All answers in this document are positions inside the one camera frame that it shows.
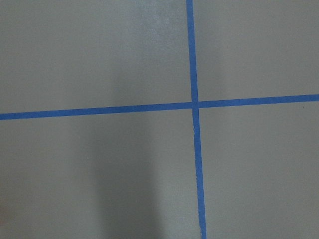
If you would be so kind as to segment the brown paper table mat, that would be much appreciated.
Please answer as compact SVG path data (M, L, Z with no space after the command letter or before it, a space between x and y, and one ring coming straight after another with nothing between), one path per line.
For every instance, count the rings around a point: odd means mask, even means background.
M3 0L3 239L316 239L316 0Z

